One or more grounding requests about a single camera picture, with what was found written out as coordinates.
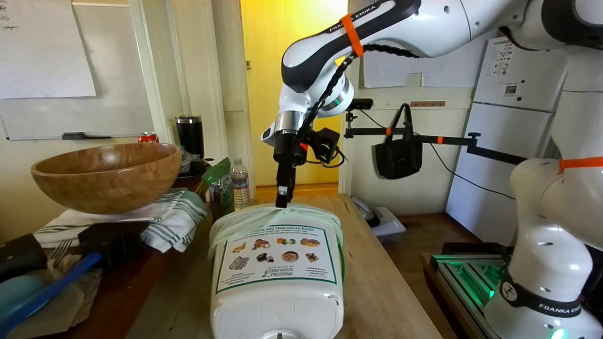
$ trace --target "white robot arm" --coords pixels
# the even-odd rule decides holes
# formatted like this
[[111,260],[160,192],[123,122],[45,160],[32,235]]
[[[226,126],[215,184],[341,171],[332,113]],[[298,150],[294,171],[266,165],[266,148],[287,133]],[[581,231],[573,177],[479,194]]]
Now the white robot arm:
[[[524,49],[603,49],[603,2],[385,0],[292,43],[281,66],[279,116],[262,135],[275,147],[279,197],[290,197],[294,148],[313,118],[347,111],[354,96],[337,58],[347,56],[345,69],[379,41],[411,56],[439,56],[494,26]],[[603,248],[603,94],[584,100],[584,109],[560,109],[552,122],[565,160],[526,160],[513,173],[518,241],[509,275],[484,310],[501,337],[603,335],[579,303],[592,269],[584,243]]]

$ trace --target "bottle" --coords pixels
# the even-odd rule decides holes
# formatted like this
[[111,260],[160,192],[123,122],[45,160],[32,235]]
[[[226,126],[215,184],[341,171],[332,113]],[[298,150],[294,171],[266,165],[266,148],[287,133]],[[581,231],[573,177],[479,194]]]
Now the bottle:
[[234,188],[234,209],[245,209],[249,205],[249,171],[241,158],[234,158],[230,179]]

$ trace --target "black cup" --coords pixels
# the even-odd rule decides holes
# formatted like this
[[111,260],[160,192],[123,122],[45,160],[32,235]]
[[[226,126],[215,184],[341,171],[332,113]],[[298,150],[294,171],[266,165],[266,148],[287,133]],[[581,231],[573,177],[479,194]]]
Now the black cup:
[[204,124],[198,116],[177,116],[177,137],[187,152],[204,158]]

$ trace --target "paper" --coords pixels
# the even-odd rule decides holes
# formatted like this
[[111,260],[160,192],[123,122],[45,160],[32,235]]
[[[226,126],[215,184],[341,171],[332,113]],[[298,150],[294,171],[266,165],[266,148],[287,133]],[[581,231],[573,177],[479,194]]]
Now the paper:
[[224,243],[217,294],[270,280],[337,284],[328,235],[305,224],[271,224]]
[[565,73],[565,51],[526,51],[505,35],[494,37],[488,39],[473,101],[550,113]]
[[0,100],[96,96],[70,0],[0,0]]

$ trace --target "black cable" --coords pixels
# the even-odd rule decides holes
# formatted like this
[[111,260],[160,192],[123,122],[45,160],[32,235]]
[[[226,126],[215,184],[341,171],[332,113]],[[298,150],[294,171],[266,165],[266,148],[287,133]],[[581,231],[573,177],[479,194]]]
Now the black cable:
[[324,92],[320,94],[320,98],[309,107],[309,113],[305,115],[304,118],[304,124],[302,124],[302,132],[307,130],[313,120],[319,116],[319,109],[324,105],[324,100],[334,92],[339,77],[345,73],[345,69],[353,64],[356,56],[354,54],[349,54],[343,58],[343,62],[337,66],[336,73],[332,75],[332,79],[328,81]]
[[451,171],[454,177],[458,177],[458,179],[462,179],[462,181],[466,181],[466,182],[469,182],[469,184],[473,184],[473,186],[477,186],[477,188],[481,188],[481,190],[486,190],[486,192],[492,192],[492,194],[503,196],[503,197],[507,197],[507,199],[515,199],[515,197],[513,197],[513,196],[509,196],[509,194],[503,194],[503,192],[492,190],[492,188],[488,188],[488,186],[483,186],[483,184],[479,184],[479,182],[473,182],[473,181],[469,181],[467,177],[464,177],[464,175],[460,175],[460,173],[452,171],[452,169],[447,165],[447,162],[439,156],[439,152],[437,152],[437,148],[434,147],[434,143],[430,143],[430,147],[434,148],[434,152],[435,152],[435,156],[439,158],[441,165],[445,165],[445,169],[447,169],[447,171]]
[[345,160],[347,160],[347,158],[345,158],[345,154],[341,152],[341,148],[336,147],[336,152],[334,152],[334,156],[332,156],[330,160],[326,160],[326,162],[322,162],[322,160],[305,160],[305,162],[307,162],[307,164],[322,164],[322,167],[341,167]]
[[418,58],[415,52],[394,47],[394,45],[369,43],[364,47],[364,51],[377,51],[377,52],[390,52],[390,54],[407,56],[407,58]]
[[381,126],[381,128],[386,128],[386,126],[383,126],[379,120],[375,120],[369,113],[366,113],[364,109],[358,109],[358,111],[362,111],[369,120],[373,120],[373,124],[377,124],[377,126]]

